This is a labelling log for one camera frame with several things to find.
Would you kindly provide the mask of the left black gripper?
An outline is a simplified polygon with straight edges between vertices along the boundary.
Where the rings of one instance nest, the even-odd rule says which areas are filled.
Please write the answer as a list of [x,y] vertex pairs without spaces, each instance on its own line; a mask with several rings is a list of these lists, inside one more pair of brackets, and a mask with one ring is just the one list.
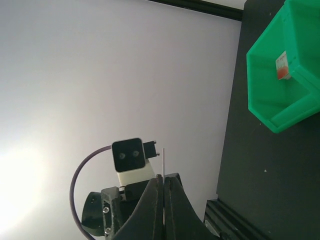
[[82,228],[93,236],[111,240],[133,213],[146,186],[132,183],[90,192],[82,211]]

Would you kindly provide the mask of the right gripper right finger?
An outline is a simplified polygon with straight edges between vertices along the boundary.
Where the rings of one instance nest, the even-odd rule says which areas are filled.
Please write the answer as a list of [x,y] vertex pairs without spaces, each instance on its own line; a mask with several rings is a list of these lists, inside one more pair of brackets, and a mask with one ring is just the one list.
[[165,176],[164,218],[167,240],[218,240],[199,219],[181,183],[178,173]]

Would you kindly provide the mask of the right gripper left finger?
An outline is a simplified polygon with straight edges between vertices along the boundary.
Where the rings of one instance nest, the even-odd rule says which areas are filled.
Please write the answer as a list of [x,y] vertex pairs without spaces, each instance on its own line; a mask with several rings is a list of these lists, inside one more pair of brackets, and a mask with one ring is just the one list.
[[114,236],[115,240],[163,238],[164,184],[161,175],[149,180],[134,211]]

